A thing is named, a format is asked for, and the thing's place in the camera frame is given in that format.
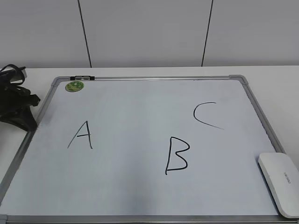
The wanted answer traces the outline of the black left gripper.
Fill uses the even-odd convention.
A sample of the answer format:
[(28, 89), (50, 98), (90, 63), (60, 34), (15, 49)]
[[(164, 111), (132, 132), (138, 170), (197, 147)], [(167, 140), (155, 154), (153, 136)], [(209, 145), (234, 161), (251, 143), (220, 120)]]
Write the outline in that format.
[(21, 84), (11, 83), (11, 79), (11, 75), (0, 76), (0, 121), (26, 132), (35, 131), (37, 122), (26, 106), (38, 106), (40, 98)]

